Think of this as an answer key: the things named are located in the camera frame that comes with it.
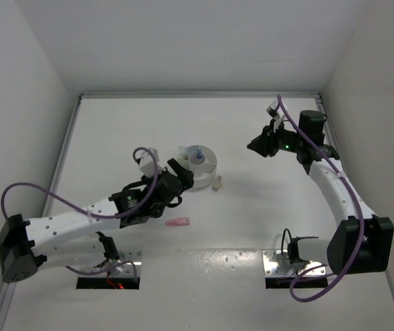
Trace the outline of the blue highlighter marker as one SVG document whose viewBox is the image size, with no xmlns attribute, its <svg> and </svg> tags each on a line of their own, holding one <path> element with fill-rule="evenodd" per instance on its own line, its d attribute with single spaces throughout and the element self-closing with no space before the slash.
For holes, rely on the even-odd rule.
<svg viewBox="0 0 394 331">
<path fill-rule="evenodd" d="M 187 159 L 191 154 L 191 150 L 185 146 L 178 146 L 178 153 L 181 158 Z"/>
</svg>

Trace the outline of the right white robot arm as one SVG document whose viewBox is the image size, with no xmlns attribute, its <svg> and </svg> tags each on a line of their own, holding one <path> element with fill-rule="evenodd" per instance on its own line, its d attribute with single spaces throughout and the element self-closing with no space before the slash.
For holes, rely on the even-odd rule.
<svg viewBox="0 0 394 331">
<path fill-rule="evenodd" d="M 394 225 L 379 217 L 363 202 L 345 175 L 340 156 L 325 143 L 326 116 L 316 110 L 303 110 L 299 130 L 285 128 L 285 118 L 269 108 L 269 125 L 248 144 L 248 149 L 263 157 L 279 151 L 292 152 L 307 175 L 319 187 L 331 209 L 337 229 L 331 239 L 295 237 L 287 246 L 290 263 L 316 261 L 334 274 L 383 272 L 387 269 L 393 242 Z"/>
</svg>

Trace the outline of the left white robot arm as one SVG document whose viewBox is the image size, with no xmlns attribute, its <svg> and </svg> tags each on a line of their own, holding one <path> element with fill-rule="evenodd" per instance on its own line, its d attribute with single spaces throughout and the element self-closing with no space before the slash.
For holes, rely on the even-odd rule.
<svg viewBox="0 0 394 331">
<path fill-rule="evenodd" d="M 45 267 L 71 267 L 77 259 L 63 259 L 73 254 L 75 240 L 98 235 L 106 263 L 99 272 L 109 272 L 119 259 L 118 250 L 106 230 L 144 224 L 162 217 L 165 209 L 176 208 L 182 193 L 194 186 L 194 174 L 175 159 L 167 168 L 152 162 L 141 168 L 141 180 L 125 186 L 110 197 L 72 211 L 50 217 L 24 219 L 21 214 L 6 217 L 0 231 L 0 268 L 4 283 L 30 278 Z"/>
</svg>

